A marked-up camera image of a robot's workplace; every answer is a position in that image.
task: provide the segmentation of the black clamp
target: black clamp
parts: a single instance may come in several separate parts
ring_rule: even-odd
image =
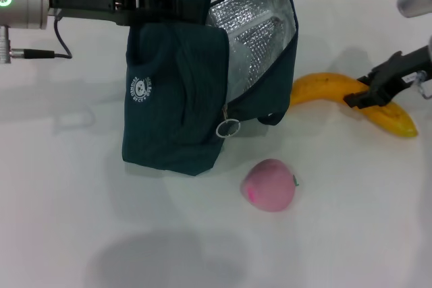
[[[432,79],[432,62],[429,47],[402,55],[393,54],[388,61],[372,69],[367,76],[358,79],[369,86],[369,90],[344,97],[350,107],[359,109],[371,106],[386,106],[399,92],[411,87],[418,74],[422,82]]]
[[[181,0],[49,0],[63,17],[108,20],[120,26],[175,20],[198,23],[201,8]]]

